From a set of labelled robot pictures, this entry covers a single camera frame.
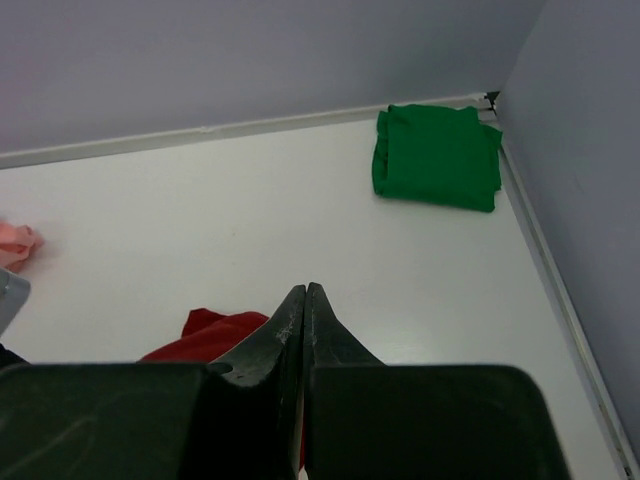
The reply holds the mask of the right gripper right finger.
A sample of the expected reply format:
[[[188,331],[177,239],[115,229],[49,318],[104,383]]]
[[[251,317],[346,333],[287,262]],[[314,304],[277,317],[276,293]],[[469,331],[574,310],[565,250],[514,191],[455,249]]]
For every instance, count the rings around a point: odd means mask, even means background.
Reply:
[[[509,365],[375,357],[312,283],[304,307],[304,467],[312,479],[566,479],[536,382]]]

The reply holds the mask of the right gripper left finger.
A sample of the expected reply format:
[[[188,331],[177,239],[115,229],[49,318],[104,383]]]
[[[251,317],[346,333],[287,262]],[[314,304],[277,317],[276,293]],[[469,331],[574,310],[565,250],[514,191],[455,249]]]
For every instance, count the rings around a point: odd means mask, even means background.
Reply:
[[[5,479],[293,479],[304,286],[211,363],[16,365]]]

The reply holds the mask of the dark red t shirt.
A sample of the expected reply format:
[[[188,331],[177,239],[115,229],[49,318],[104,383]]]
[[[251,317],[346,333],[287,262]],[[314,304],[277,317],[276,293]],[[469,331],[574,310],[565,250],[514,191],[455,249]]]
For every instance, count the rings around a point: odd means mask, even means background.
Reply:
[[[200,362],[182,479],[295,479],[301,439],[302,323],[297,309],[221,314],[193,310],[181,337],[146,362]]]

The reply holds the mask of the pink t shirt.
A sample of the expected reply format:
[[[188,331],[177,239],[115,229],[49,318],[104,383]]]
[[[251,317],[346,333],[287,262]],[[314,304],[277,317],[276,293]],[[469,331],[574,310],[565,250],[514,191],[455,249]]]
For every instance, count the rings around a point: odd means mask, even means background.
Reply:
[[[44,239],[30,226],[15,226],[2,221],[0,225],[1,267],[14,274],[19,273],[43,244]]]

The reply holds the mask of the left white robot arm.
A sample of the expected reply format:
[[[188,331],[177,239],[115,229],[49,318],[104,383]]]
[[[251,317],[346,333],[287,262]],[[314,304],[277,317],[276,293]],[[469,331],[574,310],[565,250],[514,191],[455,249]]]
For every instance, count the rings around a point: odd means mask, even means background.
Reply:
[[[0,334],[20,312],[31,292],[28,280],[2,268],[0,270]]]

